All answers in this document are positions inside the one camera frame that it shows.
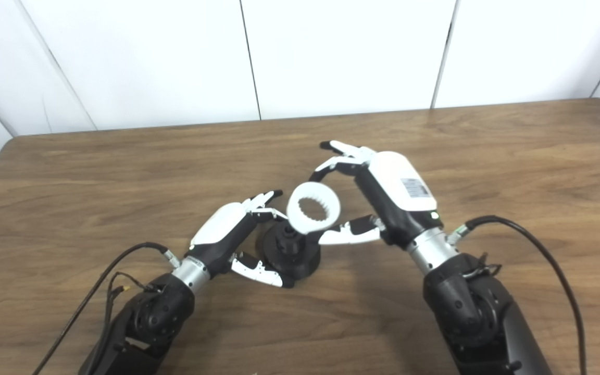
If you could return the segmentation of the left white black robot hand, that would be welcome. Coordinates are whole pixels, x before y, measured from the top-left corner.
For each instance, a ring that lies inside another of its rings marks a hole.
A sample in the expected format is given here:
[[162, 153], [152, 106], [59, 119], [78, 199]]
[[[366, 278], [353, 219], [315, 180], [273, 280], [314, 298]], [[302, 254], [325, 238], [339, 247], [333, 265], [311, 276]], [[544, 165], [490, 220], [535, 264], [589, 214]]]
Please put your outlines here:
[[247, 279], [278, 288], [293, 288], [295, 280], [284, 276], [261, 259], [236, 250], [258, 224], [283, 221], [286, 215], [267, 205], [283, 194], [273, 190], [219, 207], [190, 240], [190, 247], [172, 276], [197, 294], [221, 273], [233, 271]]

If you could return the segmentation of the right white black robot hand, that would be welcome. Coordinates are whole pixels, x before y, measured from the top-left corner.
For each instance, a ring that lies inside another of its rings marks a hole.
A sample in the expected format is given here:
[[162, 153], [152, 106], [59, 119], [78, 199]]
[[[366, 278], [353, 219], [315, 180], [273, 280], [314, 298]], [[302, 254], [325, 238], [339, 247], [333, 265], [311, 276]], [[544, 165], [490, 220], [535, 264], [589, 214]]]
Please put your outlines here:
[[405, 250], [424, 276], [457, 255], [435, 197], [407, 157], [336, 140], [320, 147], [336, 155], [317, 166], [309, 180], [319, 182], [334, 171], [352, 176], [380, 221], [384, 241]]

